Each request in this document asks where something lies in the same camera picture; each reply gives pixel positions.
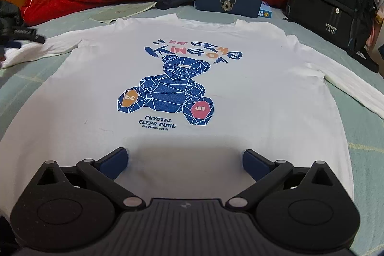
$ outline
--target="light blue bedsheet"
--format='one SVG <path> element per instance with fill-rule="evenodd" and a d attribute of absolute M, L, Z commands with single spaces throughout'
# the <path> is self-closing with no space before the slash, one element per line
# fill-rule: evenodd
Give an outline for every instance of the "light blue bedsheet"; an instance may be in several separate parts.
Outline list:
<path fill-rule="evenodd" d="M 39 33 L 52 37 L 70 30 L 102 25 L 88 17 L 111 7 L 90 9 L 43 23 L 38 26 Z M 277 9 L 273 9 L 272 19 L 203 12 L 191 6 L 166 11 L 151 9 L 136 17 L 156 17 L 169 13 L 176 13 L 182 19 L 213 23 L 233 23 L 236 18 L 273 23 L 287 35 L 295 34 L 303 44 L 346 66 L 384 93 L 384 79 L 380 75 L 367 70 L 348 57 L 343 50 L 300 25 L 284 21 L 283 14 Z M 67 56 L 68 54 L 64 54 L 0 70 L 0 139 L 28 97 L 57 70 Z M 339 108 L 347 136 L 354 177 L 355 204 L 361 215 L 361 226 L 352 249 L 359 256 L 377 255 L 384 250 L 384 121 L 332 84 L 329 83 L 328 86 Z"/>

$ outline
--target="blue geometric bear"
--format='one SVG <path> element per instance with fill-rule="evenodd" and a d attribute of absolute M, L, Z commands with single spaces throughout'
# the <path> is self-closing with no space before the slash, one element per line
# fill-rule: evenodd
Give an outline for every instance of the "blue geometric bear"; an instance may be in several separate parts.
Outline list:
<path fill-rule="evenodd" d="M 168 113 L 183 112 L 191 125 L 206 125 L 214 114 L 214 103 L 204 97 L 205 88 L 192 78 L 207 72 L 206 61 L 176 55 L 162 58 L 165 74 L 147 76 L 140 85 L 127 89 L 118 99 L 118 110 L 131 113 L 142 107 Z"/>

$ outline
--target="navy pencil case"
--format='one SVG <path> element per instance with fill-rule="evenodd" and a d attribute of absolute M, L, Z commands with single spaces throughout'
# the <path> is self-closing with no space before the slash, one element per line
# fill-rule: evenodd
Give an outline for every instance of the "navy pencil case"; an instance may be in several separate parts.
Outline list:
<path fill-rule="evenodd" d="M 195 0 L 197 10 L 226 12 L 257 18 L 262 0 Z"/>

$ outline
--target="mickey mouse patch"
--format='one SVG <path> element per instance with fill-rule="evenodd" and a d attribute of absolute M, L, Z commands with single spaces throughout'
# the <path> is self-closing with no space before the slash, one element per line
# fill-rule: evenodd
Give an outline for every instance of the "mickey mouse patch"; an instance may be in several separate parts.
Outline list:
<path fill-rule="evenodd" d="M 236 0 L 220 0 L 221 2 L 221 8 L 223 8 L 225 11 L 231 11 L 234 7 L 234 4 L 236 4 Z"/>

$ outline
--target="white cloth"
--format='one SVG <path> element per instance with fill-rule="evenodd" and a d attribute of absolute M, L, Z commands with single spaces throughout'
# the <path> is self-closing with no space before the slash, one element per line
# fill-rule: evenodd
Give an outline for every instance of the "white cloth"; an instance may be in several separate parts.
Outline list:
<path fill-rule="evenodd" d="M 384 95 L 265 22 L 119 19 L 9 50 L 5 65 L 72 49 L 0 142 L 8 215 L 45 160 L 72 166 L 117 147 L 131 158 L 116 181 L 147 202 L 228 200 L 254 182 L 241 167 L 246 149 L 299 167 L 324 160 L 353 199 L 344 128 L 324 76 L 384 117 Z"/>

